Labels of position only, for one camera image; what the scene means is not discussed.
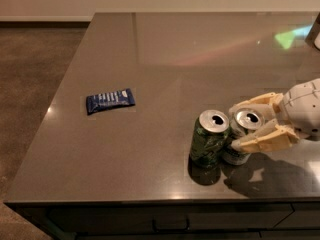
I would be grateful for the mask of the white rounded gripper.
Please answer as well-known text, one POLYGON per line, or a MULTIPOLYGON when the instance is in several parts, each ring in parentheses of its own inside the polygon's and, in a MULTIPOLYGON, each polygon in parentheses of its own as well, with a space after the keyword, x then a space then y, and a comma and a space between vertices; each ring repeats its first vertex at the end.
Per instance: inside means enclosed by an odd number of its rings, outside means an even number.
MULTIPOLYGON (((230 114, 242 108, 274 116, 281 111, 292 126, 306 139, 320 140, 320 79, 295 85, 287 93, 270 92, 233 105, 230 114)), ((284 150, 298 143, 300 138, 290 125, 280 125, 273 119, 261 128, 234 140, 231 147, 239 152, 258 153, 284 150)))

